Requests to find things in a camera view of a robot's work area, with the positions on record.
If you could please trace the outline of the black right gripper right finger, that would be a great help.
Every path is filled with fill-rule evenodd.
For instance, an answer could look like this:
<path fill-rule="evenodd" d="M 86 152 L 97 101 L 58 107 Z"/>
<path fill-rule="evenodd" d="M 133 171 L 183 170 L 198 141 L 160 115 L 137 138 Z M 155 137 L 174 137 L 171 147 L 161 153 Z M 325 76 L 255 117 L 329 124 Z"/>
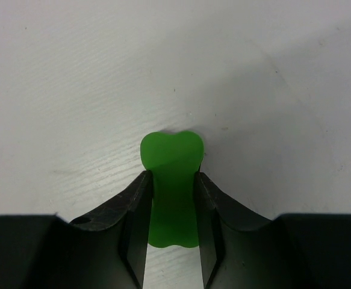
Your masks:
<path fill-rule="evenodd" d="M 206 174 L 194 177 L 204 288 L 297 288 L 286 227 L 222 192 Z"/>

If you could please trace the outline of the green whiteboard eraser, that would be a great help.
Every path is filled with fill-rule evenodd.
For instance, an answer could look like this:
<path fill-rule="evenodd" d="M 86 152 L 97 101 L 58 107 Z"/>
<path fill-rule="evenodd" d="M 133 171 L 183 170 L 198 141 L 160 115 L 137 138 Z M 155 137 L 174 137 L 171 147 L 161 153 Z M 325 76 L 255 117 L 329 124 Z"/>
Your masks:
<path fill-rule="evenodd" d="M 152 173 L 154 184 L 148 239 L 151 246 L 199 245 L 193 183 L 203 157 L 203 140 L 192 131 L 152 132 L 142 139 L 141 162 Z"/>

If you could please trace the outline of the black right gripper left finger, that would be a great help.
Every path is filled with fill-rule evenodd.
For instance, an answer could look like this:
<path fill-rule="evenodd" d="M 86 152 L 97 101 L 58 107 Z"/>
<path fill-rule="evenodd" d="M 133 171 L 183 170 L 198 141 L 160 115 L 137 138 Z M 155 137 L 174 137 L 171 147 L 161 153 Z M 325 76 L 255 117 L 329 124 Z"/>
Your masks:
<path fill-rule="evenodd" d="M 70 222 L 56 217 L 52 288 L 142 288 L 153 196 L 151 172 Z"/>

